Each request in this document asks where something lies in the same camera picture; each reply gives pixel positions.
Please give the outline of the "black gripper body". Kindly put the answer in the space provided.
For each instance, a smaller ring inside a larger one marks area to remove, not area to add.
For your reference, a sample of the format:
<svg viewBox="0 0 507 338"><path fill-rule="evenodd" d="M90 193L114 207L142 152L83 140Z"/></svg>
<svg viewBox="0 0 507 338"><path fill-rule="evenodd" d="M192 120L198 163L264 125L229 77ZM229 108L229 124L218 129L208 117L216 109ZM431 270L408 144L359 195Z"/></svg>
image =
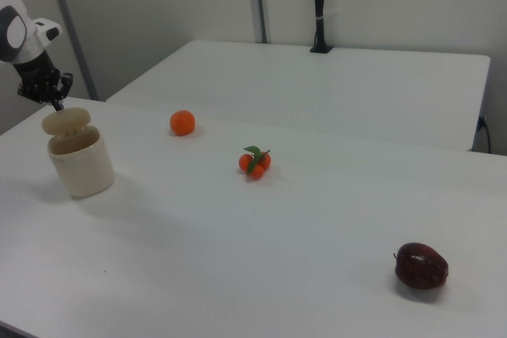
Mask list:
<svg viewBox="0 0 507 338"><path fill-rule="evenodd" d="M17 93L38 104L61 105L74 81L72 73L55 67L46 51L26 63L17 63L16 71L21 77Z"/></svg>

